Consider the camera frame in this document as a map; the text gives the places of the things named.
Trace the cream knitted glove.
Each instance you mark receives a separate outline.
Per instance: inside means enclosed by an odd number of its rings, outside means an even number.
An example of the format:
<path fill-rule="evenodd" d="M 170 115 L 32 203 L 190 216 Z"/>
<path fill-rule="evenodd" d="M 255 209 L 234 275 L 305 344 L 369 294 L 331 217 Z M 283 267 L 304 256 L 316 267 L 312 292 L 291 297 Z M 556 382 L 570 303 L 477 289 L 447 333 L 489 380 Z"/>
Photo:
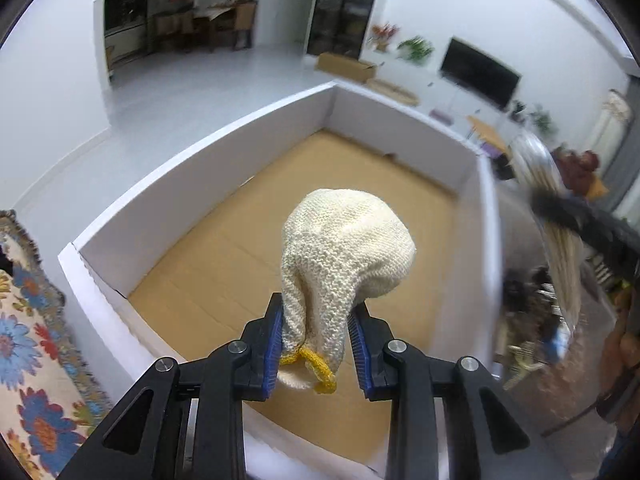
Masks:
<path fill-rule="evenodd" d="M 350 312 L 396 288 L 415 256 L 409 230 L 380 198 L 349 188 L 306 195 L 282 228 L 280 382 L 334 393 Z"/>

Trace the floral patterned rug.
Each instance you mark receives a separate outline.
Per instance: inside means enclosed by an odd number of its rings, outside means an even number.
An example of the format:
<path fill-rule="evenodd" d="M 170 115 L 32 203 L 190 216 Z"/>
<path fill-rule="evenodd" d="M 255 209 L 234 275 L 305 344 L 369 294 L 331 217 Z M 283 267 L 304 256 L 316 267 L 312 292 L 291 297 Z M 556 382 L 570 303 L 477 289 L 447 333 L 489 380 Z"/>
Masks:
<path fill-rule="evenodd" d="M 32 479 L 54 479 L 111 409 L 64 320 L 65 296 L 13 210 L 1 213 L 1 437 Z"/>

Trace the person in red jacket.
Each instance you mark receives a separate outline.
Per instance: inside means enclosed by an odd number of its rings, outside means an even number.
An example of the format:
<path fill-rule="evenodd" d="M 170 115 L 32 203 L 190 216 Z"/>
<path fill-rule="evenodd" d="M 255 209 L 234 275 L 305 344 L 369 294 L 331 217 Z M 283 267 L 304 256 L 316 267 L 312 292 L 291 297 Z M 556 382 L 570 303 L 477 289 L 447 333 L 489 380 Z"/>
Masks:
<path fill-rule="evenodd" d="M 600 168 L 600 158 L 596 153 L 584 151 L 578 154 L 559 146 L 551 155 L 565 187 L 575 196 L 598 200 L 608 194 L 608 189 L 596 175 Z"/>

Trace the black flat screen television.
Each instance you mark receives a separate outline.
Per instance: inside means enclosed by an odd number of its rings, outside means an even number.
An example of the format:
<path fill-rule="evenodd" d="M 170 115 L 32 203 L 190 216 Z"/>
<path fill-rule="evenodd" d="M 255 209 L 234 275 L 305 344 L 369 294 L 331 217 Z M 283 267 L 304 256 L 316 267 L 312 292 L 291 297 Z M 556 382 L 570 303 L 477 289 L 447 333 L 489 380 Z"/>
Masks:
<path fill-rule="evenodd" d="M 510 104 L 521 75 L 458 38 L 451 38 L 440 76 L 477 94 L 498 110 Z"/>

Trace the brown cardboard box on floor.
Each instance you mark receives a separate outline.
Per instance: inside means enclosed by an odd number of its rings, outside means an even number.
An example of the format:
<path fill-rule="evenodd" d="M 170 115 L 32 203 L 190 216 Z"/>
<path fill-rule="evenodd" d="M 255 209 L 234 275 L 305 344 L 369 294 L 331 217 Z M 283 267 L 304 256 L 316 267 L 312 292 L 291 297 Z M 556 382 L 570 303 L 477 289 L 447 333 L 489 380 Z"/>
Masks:
<path fill-rule="evenodd" d="M 316 69 L 333 76 L 365 84 L 376 77 L 374 64 L 360 62 L 348 56 L 331 52 L 321 53 L 316 62 Z"/>

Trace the green potted plant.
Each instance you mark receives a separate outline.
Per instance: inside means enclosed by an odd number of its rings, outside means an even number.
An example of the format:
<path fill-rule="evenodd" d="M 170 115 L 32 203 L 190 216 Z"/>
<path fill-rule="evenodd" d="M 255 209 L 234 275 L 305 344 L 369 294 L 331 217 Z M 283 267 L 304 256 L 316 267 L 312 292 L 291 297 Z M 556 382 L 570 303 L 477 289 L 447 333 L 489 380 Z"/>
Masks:
<path fill-rule="evenodd" d="M 408 63 L 422 66 L 434 52 L 434 47 L 431 41 L 421 36 L 415 36 L 398 44 L 397 52 L 398 58 Z"/>

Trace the red flower bouquet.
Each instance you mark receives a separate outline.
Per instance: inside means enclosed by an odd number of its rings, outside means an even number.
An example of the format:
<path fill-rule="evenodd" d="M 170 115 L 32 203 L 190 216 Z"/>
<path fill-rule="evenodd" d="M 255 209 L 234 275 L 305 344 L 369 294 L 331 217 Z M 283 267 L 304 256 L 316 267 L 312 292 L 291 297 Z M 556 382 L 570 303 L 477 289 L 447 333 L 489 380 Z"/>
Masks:
<path fill-rule="evenodd" d="M 398 32 L 399 27 L 390 23 L 372 25 L 369 37 L 370 45 L 375 51 L 386 52 Z"/>

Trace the dark glass display cabinet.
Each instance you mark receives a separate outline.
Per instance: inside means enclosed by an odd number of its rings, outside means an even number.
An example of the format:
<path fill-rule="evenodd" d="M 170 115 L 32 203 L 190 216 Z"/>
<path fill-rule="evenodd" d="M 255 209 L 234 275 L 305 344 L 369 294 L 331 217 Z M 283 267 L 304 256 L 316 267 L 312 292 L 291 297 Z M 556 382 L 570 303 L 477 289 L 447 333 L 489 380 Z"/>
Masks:
<path fill-rule="evenodd" d="M 306 53 L 359 58 L 374 0 L 314 0 Z"/>

